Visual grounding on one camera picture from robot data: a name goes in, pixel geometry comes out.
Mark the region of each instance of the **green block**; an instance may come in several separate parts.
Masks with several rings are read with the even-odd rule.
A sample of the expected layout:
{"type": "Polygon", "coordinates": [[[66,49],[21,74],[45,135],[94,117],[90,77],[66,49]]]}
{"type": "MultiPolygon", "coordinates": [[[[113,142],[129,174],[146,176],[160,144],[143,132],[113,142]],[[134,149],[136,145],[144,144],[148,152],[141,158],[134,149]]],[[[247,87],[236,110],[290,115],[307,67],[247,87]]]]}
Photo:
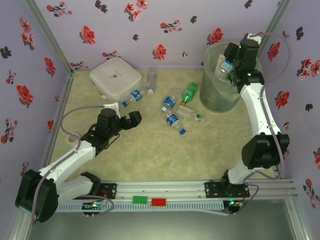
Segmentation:
{"type": "Polygon", "coordinates": [[[147,196],[133,196],[132,199],[133,204],[148,204],[147,196]]]}

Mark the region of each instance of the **red block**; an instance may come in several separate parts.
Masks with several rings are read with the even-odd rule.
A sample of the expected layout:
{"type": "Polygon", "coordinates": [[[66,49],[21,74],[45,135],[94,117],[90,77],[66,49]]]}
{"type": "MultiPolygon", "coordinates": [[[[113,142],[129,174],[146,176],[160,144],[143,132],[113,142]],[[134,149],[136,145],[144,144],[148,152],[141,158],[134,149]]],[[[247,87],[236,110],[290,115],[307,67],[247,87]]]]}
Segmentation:
{"type": "Polygon", "coordinates": [[[165,198],[152,198],[151,206],[152,207],[165,207],[167,205],[167,200],[165,198]]]}

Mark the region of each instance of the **green bottle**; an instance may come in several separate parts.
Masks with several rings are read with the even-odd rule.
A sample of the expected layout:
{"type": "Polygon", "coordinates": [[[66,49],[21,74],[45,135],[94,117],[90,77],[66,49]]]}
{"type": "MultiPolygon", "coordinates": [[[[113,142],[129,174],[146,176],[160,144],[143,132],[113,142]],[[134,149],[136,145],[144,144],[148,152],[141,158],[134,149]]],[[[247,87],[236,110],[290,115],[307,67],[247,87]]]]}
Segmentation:
{"type": "Polygon", "coordinates": [[[180,103],[180,105],[185,106],[187,103],[191,102],[197,90],[198,90],[198,84],[194,82],[190,82],[188,87],[182,94],[182,102],[180,103]]]}

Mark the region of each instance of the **green floor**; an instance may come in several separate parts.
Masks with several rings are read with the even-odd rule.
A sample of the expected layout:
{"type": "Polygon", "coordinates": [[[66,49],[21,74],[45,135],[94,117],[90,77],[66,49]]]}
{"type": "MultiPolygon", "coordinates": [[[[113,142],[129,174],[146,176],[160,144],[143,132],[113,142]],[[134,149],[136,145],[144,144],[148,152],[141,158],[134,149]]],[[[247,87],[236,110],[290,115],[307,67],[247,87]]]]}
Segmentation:
{"type": "MultiPolygon", "coordinates": [[[[103,105],[89,79],[89,71],[78,71],[72,84],[65,112],[77,107],[103,105]]],[[[148,71],[140,70],[146,83],[148,71]]],[[[186,134],[173,131],[162,118],[162,101],[171,88],[187,87],[189,82],[201,85],[201,69],[157,70],[157,89],[133,106],[121,111],[122,116],[140,111],[141,124],[121,131],[120,138],[71,176],[88,171],[102,180],[204,180],[220,179],[240,161],[242,147],[251,139],[251,124],[246,105],[241,99],[227,113],[208,111],[200,102],[199,90],[188,107],[206,117],[204,124],[183,121],[186,134]]],[[[74,112],[65,119],[64,127],[83,135],[97,121],[97,109],[74,112]]],[[[59,131],[51,161],[70,150],[67,135],[59,131]]]]}

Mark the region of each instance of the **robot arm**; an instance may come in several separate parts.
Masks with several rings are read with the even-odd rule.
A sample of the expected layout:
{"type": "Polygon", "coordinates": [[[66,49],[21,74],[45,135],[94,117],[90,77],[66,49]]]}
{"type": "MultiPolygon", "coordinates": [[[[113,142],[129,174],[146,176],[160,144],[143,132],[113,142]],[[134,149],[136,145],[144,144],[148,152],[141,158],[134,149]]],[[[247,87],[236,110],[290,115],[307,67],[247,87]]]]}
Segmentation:
{"type": "Polygon", "coordinates": [[[252,39],[243,39],[240,45],[230,43],[224,55],[232,59],[233,72],[230,74],[231,83],[237,87],[248,110],[252,139],[242,148],[241,161],[227,171],[221,178],[224,189],[236,189],[235,185],[243,185],[248,176],[255,171],[262,171],[280,163],[280,156],[270,127],[276,134],[282,154],[289,145],[289,136],[281,134],[272,116],[266,93],[262,100],[270,120],[268,121],[261,103],[261,91],[265,84],[262,73],[255,69],[259,44],[252,39]]]}
{"type": "Polygon", "coordinates": [[[109,140],[119,136],[121,130],[138,126],[142,117],[138,111],[130,112],[129,119],[120,117],[118,104],[105,105],[88,132],[81,137],[79,147],[74,147],[56,162],[40,169],[27,171],[21,180],[15,200],[15,206],[31,215],[36,188],[39,187],[35,207],[35,216],[39,222],[45,222],[59,205],[82,195],[96,195],[100,189],[100,179],[85,172],[75,180],[65,180],[81,165],[93,159],[109,147],[109,140]]]}

